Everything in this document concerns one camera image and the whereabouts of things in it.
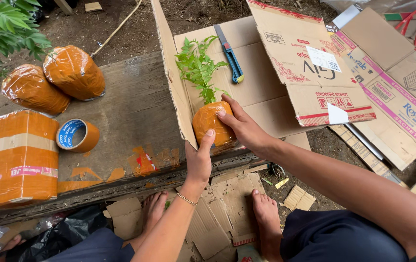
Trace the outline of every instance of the human arm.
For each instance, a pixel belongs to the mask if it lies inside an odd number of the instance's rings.
[[[215,131],[208,130],[201,140],[198,152],[188,142],[185,144],[187,178],[179,193],[195,203],[211,174],[209,151],[215,137]],[[194,211],[194,205],[177,196],[145,238],[132,261],[176,261]]]
[[[293,146],[266,134],[223,95],[234,116],[218,113],[239,141],[261,158],[282,166],[316,191],[392,235],[410,258],[416,255],[416,195],[373,172]]]

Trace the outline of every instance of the wooden table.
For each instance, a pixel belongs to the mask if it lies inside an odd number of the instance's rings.
[[[100,130],[98,145],[85,154],[60,150],[58,199],[0,210],[0,224],[183,182],[184,140],[160,52],[100,68],[105,75],[105,96],[88,102],[72,101],[65,113],[55,118],[60,124],[72,118],[93,123]],[[0,116],[19,109],[22,107],[0,93]],[[145,154],[158,172],[139,171],[136,159]],[[213,158],[213,174],[257,160],[248,150],[218,156]]]

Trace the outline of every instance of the rope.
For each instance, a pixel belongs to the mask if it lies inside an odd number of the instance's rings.
[[[139,8],[140,3],[142,3],[142,0],[139,1],[139,3],[137,4],[137,6],[135,7],[135,9],[132,11],[132,13],[130,13],[130,15],[128,15],[124,21],[122,21],[122,23],[118,26],[118,28],[116,28],[116,30],[108,37],[108,39],[106,39],[106,41],[100,46],[100,48],[98,48],[95,52],[93,52],[90,56],[92,58],[95,57],[95,55],[103,48],[105,47],[105,45],[109,42],[109,40],[111,40],[111,38],[114,36],[115,33],[117,33],[119,31],[119,29],[124,25],[124,23],[129,20],[129,18],[135,13],[135,11]]]

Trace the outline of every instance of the orange-wrapped box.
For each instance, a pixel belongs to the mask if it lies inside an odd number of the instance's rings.
[[[30,110],[0,116],[0,208],[57,197],[58,128]]]

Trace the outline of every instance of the human hand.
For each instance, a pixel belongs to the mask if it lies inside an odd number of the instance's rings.
[[[223,101],[231,106],[234,116],[224,111],[218,112],[218,118],[230,126],[242,145],[250,149],[259,158],[266,159],[268,147],[273,145],[275,138],[268,135],[240,106],[229,96],[222,94]]]
[[[215,130],[208,129],[205,136],[201,139],[198,151],[187,141],[185,142],[185,154],[187,157],[186,183],[189,183],[192,187],[203,190],[208,183],[211,175],[211,157],[209,152],[215,137]]]

